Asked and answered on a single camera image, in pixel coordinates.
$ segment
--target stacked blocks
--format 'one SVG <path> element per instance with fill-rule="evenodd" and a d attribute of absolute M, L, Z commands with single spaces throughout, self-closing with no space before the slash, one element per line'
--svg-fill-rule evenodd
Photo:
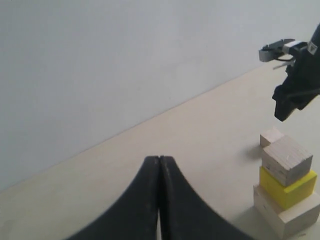
<path fill-rule="evenodd" d="M 276 128 L 260 135 L 260 145 L 262 164 L 259 184 L 253 189 L 254 206 L 286 239 L 314 224 L 320 214 L 313 155 Z"/>

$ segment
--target wooden cube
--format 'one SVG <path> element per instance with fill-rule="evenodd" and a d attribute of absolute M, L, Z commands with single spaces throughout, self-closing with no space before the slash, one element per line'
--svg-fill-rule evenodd
<path fill-rule="evenodd" d="M 262 166 L 285 187 L 310 172 L 312 158 L 311 153 L 286 135 L 261 153 Z"/>
<path fill-rule="evenodd" d="M 255 208 L 280 239 L 286 239 L 317 222 L 320 214 L 320 196 L 315 192 L 283 210 L 259 185 L 253 188 Z"/>
<path fill-rule="evenodd" d="M 262 166 L 260 167 L 259 184 L 283 209 L 289 209 L 314 192 L 317 174 L 310 171 L 307 175 L 289 186 L 282 186 Z"/>
<path fill-rule="evenodd" d="M 277 128 L 273 127 L 269 130 L 264 131 L 260 134 L 260 145 L 265 148 L 275 141 L 279 140 L 285 136 L 282 132 L 280 132 Z"/>

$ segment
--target wooden block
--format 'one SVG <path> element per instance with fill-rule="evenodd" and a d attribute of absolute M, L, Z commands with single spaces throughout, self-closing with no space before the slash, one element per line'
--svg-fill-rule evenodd
<path fill-rule="evenodd" d="M 313 225 L 320 214 L 320 196 L 315 192 L 283 210 L 259 185 L 253 188 L 255 208 L 276 232 L 280 239 L 286 239 Z"/>
<path fill-rule="evenodd" d="M 261 145 L 261 147 L 264 148 L 284 136 L 285 135 L 282 132 L 280 132 L 277 128 L 273 127 L 273 128 L 271 128 L 267 131 L 264 131 L 263 133 L 260 134 L 260 145 Z"/>
<path fill-rule="evenodd" d="M 310 172 L 313 155 L 289 136 L 266 146 L 262 166 L 283 186 L 289 186 Z"/>
<path fill-rule="evenodd" d="M 286 210 L 313 193 L 317 174 L 311 170 L 307 175 L 293 184 L 283 186 L 261 166 L 259 179 L 260 186 L 264 188 L 280 207 Z"/>

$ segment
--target small wooden cube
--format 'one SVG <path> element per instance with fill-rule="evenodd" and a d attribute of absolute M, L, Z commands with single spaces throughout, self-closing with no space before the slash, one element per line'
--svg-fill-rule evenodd
<path fill-rule="evenodd" d="M 320 214 L 320 196 L 315 192 L 283 210 L 259 185 L 253 188 L 255 208 L 280 239 L 289 238 L 317 222 Z"/>
<path fill-rule="evenodd" d="M 277 128 L 273 127 L 263 133 L 260 134 L 260 145 L 265 148 L 275 141 L 282 138 L 284 134 L 280 132 Z"/>
<path fill-rule="evenodd" d="M 312 158 L 311 153 L 286 135 L 261 153 L 262 166 L 285 187 L 310 172 Z"/>
<path fill-rule="evenodd" d="M 282 186 L 264 167 L 260 167 L 260 186 L 284 210 L 309 197 L 314 192 L 316 180 L 317 174 L 311 170 L 295 183 L 289 186 Z"/>

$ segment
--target yellow wooden block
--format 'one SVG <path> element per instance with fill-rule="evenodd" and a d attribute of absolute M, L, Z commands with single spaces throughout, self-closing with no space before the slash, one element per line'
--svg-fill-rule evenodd
<path fill-rule="evenodd" d="M 263 166 L 260 167 L 260 186 L 284 210 L 310 196 L 315 188 L 317 174 L 310 171 L 307 175 L 289 186 L 283 186 Z"/>

